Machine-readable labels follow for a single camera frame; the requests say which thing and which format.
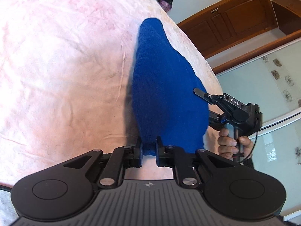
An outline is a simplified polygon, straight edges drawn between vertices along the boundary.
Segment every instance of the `wooden frame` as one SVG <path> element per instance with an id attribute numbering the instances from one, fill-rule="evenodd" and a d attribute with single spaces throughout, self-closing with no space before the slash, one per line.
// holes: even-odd
<path id="1" fill-rule="evenodd" d="M 271 50 L 273 50 L 275 48 L 278 48 L 278 47 L 280 47 L 280 46 L 282 46 L 284 44 L 287 44 L 287 43 L 289 43 L 289 42 L 291 42 L 293 40 L 296 40 L 296 39 L 298 39 L 300 37 L 301 37 L 301 30 L 298 30 L 298 31 L 296 31 L 296 32 L 294 32 L 294 33 L 292 33 L 290 35 L 287 35 L 287 36 L 285 36 L 283 38 L 275 40 L 275 41 L 273 41 L 273 42 L 271 42 L 271 43 L 269 43 L 267 45 L 259 47 L 259 48 L 255 49 L 253 51 L 250 51 L 248 53 L 245 53 L 244 55 L 241 55 L 241 56 L 239 56 L 239 57 L 237 57 L 235 59 L 232 59 L 232 60 L 230 60 L 230 61 L 228 61 L 228 62 L 226 62 L 226 63 L 224 63 L 222 65 L 219 65 L 219 66 L 213 68 L 212 70 L 213 70 L 214 74 L 221 73 L 221 72 L 223 72 L 225 70 L 228 70 L 228 69 L 230 69 L 230 68 L 232 68 L 234 66 L 237 66 L 237 65 L 239 65 L 241 63 L 244 63 L 244 62 L 246 62 L 246 61 L 248 61 L 248 60 L 250 60 L 252 58 L 255 58 L 255 57 L 257 57 L 257 56 L 259 56 L 259 55 L 261 55 L 263 53 L 269 52 L 269 51 L 271 51 Z"/>
<path id="2" fill-rule="evenodd" d="M 194 15 L 192 15 L 189 18 L 183 20 L 182 22 L 180 22 L 177 25 L 185 33 L 185 31 L 190 28 L 189 25 L 190 25 L 191 21 L 197 20 L 199 17 L 203 16 L 204 14 L 210 13 L 210 11 L 212 11 L 212 10 L 214 10 L 216 8 L 219 8 L 219 7 L 223 6 L 224 4 L 230 3 L 231 1 L 234 1 L 234 0 L 221 0 L 221 1 L 219 1 L 219 2 L 217 2 L 215 4 L 213 4 L 213 5 L 211 5 L 209 7 L 207 7 L 205 9 L 199 11 L 198 13 L 195 13 Z M 274 14 L 272 3 L 269 2 L 267 4 L 267 7 L 268 7 L 268 9 L 270 11 L 272 11 L 272 15 L 273 15 L 273 17 L 272 17 L 272 24 L 270 24 L 268 27 L 266 27 L 264 29 L 261 29 L 260 31 L 257 31 L 255 33 L 249 35 L 249 36 L 241 38 L 241 39 L 239 39 L 239 40 L 237 40 L 235 42 L 229 43 L 226 46 L 223 46 L 222 48 L 219 48 L 219 49 L 215 50 L 214 52 L 211 52 L 211 53 L 208 53 L 208 54 L 202 54 L 204 56 L 204 58 L 207 59 L 207 58 L 209 58 L 209 57 L 211 57 L 213 55 L 216 55 L 216 54 L 218 54 L 218 53 L 220 53 L 220 52 L 222 52 L 222 51 L 224 51 L 224 50 L 226 50 L 228 48 L 231 48 L 231 47 L 233 47 L 233 46 L 235 46 L 237 44 L 240 44 L 240 43 L 242 43 L 242 42 L 244 42 L 246 40 L 249 40 L 249 39 L 251 39 L 251 38 L 253 38 L 255 36 L 258 36 L 258 35 L 260 35 L 262 33 L 265 33 L 265 32 L 267 32 L 269 30 L 277 28 L 278 25 L 277 25 L 276 16 Z"/>

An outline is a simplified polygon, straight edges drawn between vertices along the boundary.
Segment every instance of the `black sleeve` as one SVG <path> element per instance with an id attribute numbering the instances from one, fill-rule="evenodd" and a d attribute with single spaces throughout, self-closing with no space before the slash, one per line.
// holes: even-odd
<path id="1" fill-rule="evenodd" d="M 253 161 L 252 161 L 252 157 L 250 159 L 247 159 L 246 161 L 243 162 L 243 165 L 246 167 L 250 167 L 254 169 L 254 165 L 253 165 Z"/>

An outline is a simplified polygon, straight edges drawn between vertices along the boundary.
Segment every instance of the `logo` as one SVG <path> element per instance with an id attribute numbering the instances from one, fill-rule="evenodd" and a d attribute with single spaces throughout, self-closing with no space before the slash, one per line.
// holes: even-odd
<path id="1" fill-rule="evenodd" d="M 152 186 L 153 186 L 153 183 L 152 183 L 152 182 L 147 182 L 147 183 L 145 183 L 145 186 L 147 186 L 147 187 L 152 187 Z"/>
<path id="2" fill-rule="evenodd" d="M 236 105 L 239 105 L 239 102 L 236 102 L 235 100 L 231 99 L 231 102 L 233 102 Z"/>

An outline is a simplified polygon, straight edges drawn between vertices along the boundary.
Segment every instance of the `sliding glass door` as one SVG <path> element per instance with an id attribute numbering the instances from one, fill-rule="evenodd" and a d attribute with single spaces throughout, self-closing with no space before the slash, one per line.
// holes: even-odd
<path id="1" fill-rule="evenodd" d="M 281 215 L 287 218 L 301 215 L 300 74 L 298 39 L 217 75 L 225 93 L 245 104 L 258 104 L 263 113 L 252 159 L 256 170 L 285 186 L 287 200 Z"/>

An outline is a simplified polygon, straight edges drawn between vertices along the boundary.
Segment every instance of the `wooden door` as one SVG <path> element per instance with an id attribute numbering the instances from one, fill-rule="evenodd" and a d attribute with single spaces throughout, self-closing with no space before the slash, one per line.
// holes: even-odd
<path id="1" fill-rule="evenodd" d="M 222 0 L 178 24 L 209 58 L 277 27 L 270 0 Z"/>

